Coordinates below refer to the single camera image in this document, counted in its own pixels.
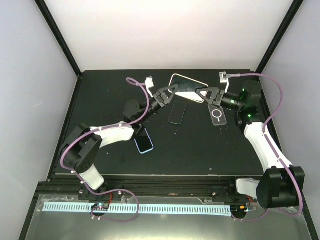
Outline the teal phone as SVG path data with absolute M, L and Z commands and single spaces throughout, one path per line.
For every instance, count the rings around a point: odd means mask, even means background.
M 181 125 L 185 115 L 186 107 L 187 104 L 185 102 L 175 101 L 173 103 L 168 122 L 174 125 Z

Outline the clear phone case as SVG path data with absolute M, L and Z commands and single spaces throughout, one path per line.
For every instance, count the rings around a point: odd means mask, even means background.
M 224 109 L 221 106 L 214 106 L 207 104 L 212 124 L 214 126 L 224 126 L 227 124 L 227 119 L 224 113 Z

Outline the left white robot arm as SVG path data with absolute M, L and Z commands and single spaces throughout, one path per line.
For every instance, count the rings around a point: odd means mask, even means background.
M 79 179 L 88 185 L 89 193 L 97 200 L 103 199 L 108 192 L 104 178 L 95 166 L 99 150 L 108 145 L 131 140 L 143 130 L 143 122 L 156 112 L 166 107 L 178 91 L 177 84 L 159 89 L 149 96 L 146 89 L 141 87 L 146 96 L 146 102 L 129 100 L 123 111 L 124 121 L 118 123 L 89 127 L 78 125 L 60 148 L 60 165 L 62 168 L 77 174 Z

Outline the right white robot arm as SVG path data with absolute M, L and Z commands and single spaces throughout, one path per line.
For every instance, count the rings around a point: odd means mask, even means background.
M 238 202 L 247 195 L 256 199 L 264 209 L 302 209 L 305 172 L 301 167 L 294 167 L 284 156 L 268 126 L 262 122 L 258 111 L 261 84 L 254 80 L 246 81 L 238 95 L 218 87 L 198 88 L 195 92 L 211 106 L 234 111 L 235 123 L 252 145 L 263 169 L 260 180 L 238 178 L 234 185 L 228 187 L 228 198 Z

